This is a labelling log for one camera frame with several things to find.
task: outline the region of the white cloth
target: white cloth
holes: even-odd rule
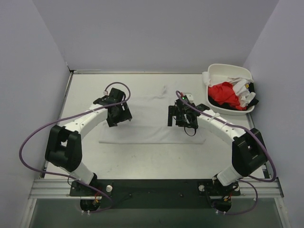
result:
[[[241,107],[246,107],[256,96],[256,93],[249,92],[249,90],[246,88],[246,84],[254,82],[252,79],[248,80],[242,76],[237,76],[235,78],[221,76],[211,77],[209,72],[203,72],[202,77],[204,84],[209,87],[221,84],[223,82],[231,83],[233,85],[233,91],[235,92],[236,96],[238,96]]]
[[[183,127],[168,127],[168,106],[174,105],[176,97],[146,96],[131,97],[128,101],[133,119],[119,123],[117,127],[108,127],[102,123],[100,143],[116,144],[203,144],[203,129],[197,129],[196,135],[188,136]],[[188,134],[194,133],[193,129],[186,129]]]

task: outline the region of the metal frame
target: metal frame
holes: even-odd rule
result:
[[[63,108],[66,102],[67,94],[71,85],[71,81],[73,78],[73,74],[161,74],[160,72],[104,72],[104,71],[84,71],[84,70],[78,70],[78,71],[71,71],[70,78],[66,87],[64,100],[62,103],[61,111],[59,118],[62,115]],[[250,114],[247,114],[247,119],[249,122],[249,126],[251,128],[254,127],[254,123],[252,120],[252,117]],[[269,164],[266,164],[267,170],[269,171],[270,175],[272,172],[272,169],[269,167]],[[283,201],[283,192],[281,189],[281,185],[279,183],[279,180],[272,183],[267,182],[260,182],[257,180],[253,180],[250,178],[244,178],[244,180],[247,180],[248,182],[252,183],[257,191],[259,198],[274,198],[275,203],[277,206],[278,214],[281,219],[282,225],[284,228],[290,228],[290,223],[287,216],[287,210],[286,206]],[[236,198],[255,198],[255,192],[252,189],[251,186],[249,186],[246,183],[240,182],[240,191],[241,195],[236,196]],[[33,186],[31,189],[31,192],[29,194],[28,203],[26,205],[26,210],[24,212],[22,222],[20,227],[21,228],[27,228],[30,225],[32,215],[35,209],[36,201],[37,199],[93,199],[94,197],[71,197],[69,195],[71,186],[67,183],[66,180],[63,179],[38,179],[34,180]]]

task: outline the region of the screw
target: screw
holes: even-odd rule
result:
[[[107,192],[111,192],[113,190],[113,187],[111,185],[106,186],[105,190]]]
[[[199,191],[204,191],[205,190],[205,186],[204,185],[199,185]]]

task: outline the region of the gray wall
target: gray wall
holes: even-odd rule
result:
[[[31,0],[0,0],[0,227],[19,227],[34,172],[18,158],[22,141],[59,113],[69,71]],[[41,132],[26,147],[41,168]]]
[[[293,227],[303,227],[304,1],[280,0],[249,55],[253,113],[272,155]]]
[[[243,65],[278,0],[33,0],[70,69]]]

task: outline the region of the purple cable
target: purple cable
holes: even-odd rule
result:
[[[71,178],[71,179],[77,181],[78,183],[80,183],[80,184],[82,184],[82,185],[84,185],[84,186],[86,186],[86,187],[89,187],[89,188],[93,189],[94,191],[99,192],[102,196],[108,198],[108,199],[110,200],[110,202],[111,202],[111,206],[112,206],[112,204],[113,204],[113,201],[112,201],[112,199],[111,199],[107,194],[105,194],[104,192],[100,191],[99,189],[94,188],[93,186],[90,186],[90,185],[88,185],[88,184],[86,184],[86,183],[84,183],[84,182],[82,182],[82,181],[80,181],[80,180],[76,180],[75,177],[72,177],[72,176],[67,175],[67,174],[62,174],[62,173],[48,172],[48,171],[44,171],[44,170],[39,170],[39,169],[36,169],[36,168],[34,168],[34,167],[29,166],[29,165],[24,161],[24,159],[23,159],[23,157],[22,157],[22,150],[23,150],[25,144],[30,140],[31,137],[33,137],[35,134],[37,134],[38,132],[40,132],[42,129],[44,129],[44,128],[50,126],[50,125],[56,124],[56,123],[61,122],[61,121],[74,119],[74,118],[77,118],[77,117],[80,117],[80,116],[83,116],[83,115],[86,115],[86,114],[95,112],[95,111],[100,110],[100,109],[103,109],[103,108],[108,108],[108,107],[111,107],[111,106],[121,105],[121,104],[127,102],[127,101],[130,99],[130,97],[131,97],[131,91],[130,91],[129,87],[128,87],[127,85],[125,85],[124,83],[121,83],[121,82],[113,82],[113,83],[109,84],[109,85],[105,88],[105,91],[107,91],[107,89],[108,89],[111,85],[114,85],[114,84],[121,84],[121,85],[123,85],[123,86],[128,90],[129,96],[128,96],[125,100],[123,100],[123,101],[121,101],[121,102],[118,102],[118,103],[114,103],[114,104],[108,104],[108,105],[105,105],[105,106],[96,108],[96,109],[94,109],[94,110],[89,110],[89,111],[86,111],[86,112],[84,112],[84,113],[80,113],[80,114],[73,115],[73,116],[70,116],[70,117],[65,117],[65,118],[58,119],[58,120],[52,121],[52,122],[50,122],[50,123],[47,123],[47,124],[43,125],[42,127],[36,129],[32,134],[30,134],[30,135],[24,140],[24,142],[21,144],[20,149],[19,149],[19,159],[20,159],[21,163],[22,163],[25,167],[27,167],[28,169],[33,170],[33,171],[36,171],[36,172],[40,172],[40,173],[45,173],[45,174],[51,174],[51,175],[56,175],[56,176],[62,176],[62,177]],[[96,213],[96,212],[100,212],[100,211],[103,211],[103,210],[110,209],[111,206],[106,207],[106,208],[102,208],[102,209],[98,209],[98,210],[96,210],[96,211],[92,211],[91,213]]]
[[[251,212],[254,208],[256,208],[256,206],[257,206],[257,200],[258,200],[257,189],[255,188],[255,186],[253,186],[252,183],[250,183],[248,181],[245,181],[245,180],[238,180],[238,181],[244,182],[246,184],[249,184],[254,189],[254,191],[256,192],[256,201],[255,201],[255,203],[253,204],[253,206],[251,208],[249,208],[247,210],[240,211],[240,212],[227,212],[227,213],[224,213],[223,211],[217,210],[219,213],[221,213],[223,215],[242,215],[242,214]]]
[[[204,113],[204,112],[198,110],[197,108],[191,106],[190,104],[186,103],[186,102],[181,98],[181,93],[180,93],[180,91],[177,90],[175,93],[176,93],[176,96],[177,96],[185,105],[187,105],[188,107],[190,107],[190,108],[193,109],[194,111],[196,111],[196,112],[198,112],[198,113],[200,113],[200,114],[203,114],[203,115],[205,115],[205,116],[207,116],[207,117],[210,117],[210,118],[213,117],[212,115],[209,115],[209,114],[207,114],[207,113]],[[271,179],[260,179],[260,178],[253,177],[253,176],[249,176],[249,177],[251,177],[252,179],[258,180],[258,181],[262,181],[262,182],[274,182],[274,181],[276,180],[276,167],[275,167],[275,164],[274,164],[274,162],[272,161],[272,159],[271,159],[271,157],[270,157],[268,151],[266,150],[265,146],[261,143],[261,141],[259,141],[259,139],[258,139],[258,138],[249,130],[249,129],[247,129],[247,128],[241,126],[241,125],[234,125],[234,124],[231,124],[231,123],[227,123],[227,122],[225,122],[225,121],[223,121],[223,120],[221,120],[221,119],[218,119],[218,118],[216,118],[216,117],[215,117],[214,119],[217,120],[217,121],[219,121],[219,122],[221,122],[221,123],[223,123],[223,124],[226,124],[227,126],[243,129],[245,132],[247,132],[248,134],[250,134],[250,135],[252,136],[252,138],[254,138],[254,140],[257,142],[257,144],[262,148],[263,152],[265,153],[265,155],[266,155],[266,157],[267,157],[267,159],[268,159],[268,161],[269,161],[269,163],[270,163],[270,165],[271,165],[271,167],[272,167],[272,170],[273,170],[273,172],[274,172],[274,175],[273,175],[273,177],[272,177]]]

